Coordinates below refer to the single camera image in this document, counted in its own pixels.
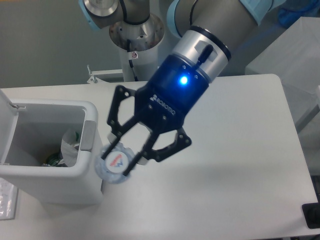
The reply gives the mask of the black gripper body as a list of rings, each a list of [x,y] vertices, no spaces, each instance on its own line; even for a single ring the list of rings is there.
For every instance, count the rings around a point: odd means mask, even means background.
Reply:
[[[209,87],[208,81],[191,65],[169,55],[151,79],[135,92],[134,113],[138,122],[154,130],[163,116],[163,133],[180,129],[185,116]]]

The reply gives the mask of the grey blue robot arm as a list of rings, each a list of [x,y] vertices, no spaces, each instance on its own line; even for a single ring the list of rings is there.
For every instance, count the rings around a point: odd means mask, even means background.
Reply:
[[[107,119],[110,144],[97,159],[97,173],[102,178],[114,173],[107,157],[136,124],[150,134],[141,151],[119,166],[123,176],[136,164],[161,162],[190,146],[183,129],[186,115],[227,66],[232,51],[281,4],[280,0],[175,0],[168,8],[167,23],[181,38],[143,87],[115,88]]]

